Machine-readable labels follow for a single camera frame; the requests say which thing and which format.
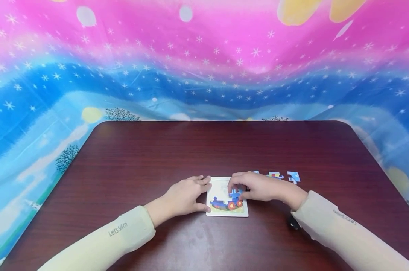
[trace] sleeve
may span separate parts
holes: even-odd
[[[355,271],[409,271],[407,259],[314,191],[292,215],[313,240]]]
[[[137,206],[65,248],[39,271],[105,271],[155,236],[147,210]]]

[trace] right hand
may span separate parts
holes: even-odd
[[[250,191],[243,192],[240,199],[254,199],[261,201],[281,200],[296,211],[307,197],[307,192],[299,186],[255,172],[233,173],[228,184],[228,192],[247,186]]]

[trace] backdrop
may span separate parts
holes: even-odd
[[[340,120],[409,203],[409,0],[0,1],[0,265],[106,120]]]

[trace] dark wooden table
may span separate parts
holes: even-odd
[[[344,123],[105,122],[1,270],[35,271],[183,178],[255,170],[298,171],[302,188],[319,192],[409,259],[409,207]],[[249,218],[174,218],[110,270],[350,270],[303,231],[290,230],[281,202],[248,206]]]

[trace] finger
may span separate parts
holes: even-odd
[[[210,212],[210,207],[203,203],[195,203],[194,209],[196,212]]]
[[[232,174],[232,177],[238,177],[238,176],[241,176],[241,175],[243,175],[245,173],[246,172],[235,172],[235,173]]]
[[[202,178],[203,178],[203,175],[200,175],[200,176],[192,176],[192,177],[189,177],[187,180],[198,181],[198,180],[201,180]]]
[[[212,187],[212,183],[207,183],[203,186],[200,186],[200,191],[201,193],[207,192],[210,190],[211,187]]]
[[[234,185],[238,185],[238,184],[243,184],[248,186],[248,181],[245,179],[245,177],[243,175],[240,176],[235,176],[235,177],[231,177],[229,184],[227,185],[227,191],[229,193],[231,193],[231,191],[233,190]]]
[[[252,199],[253,194],[251,192],[243,192],[240,196],[239,196],[239,200],[244,200],[244,199]]]
[[[198,183],[199,185],[202,185],[202,186],[207,185],[210,182],[211,179],[212,179],[212,177],[207,176],[204,179],[197,180],[196,183]]]

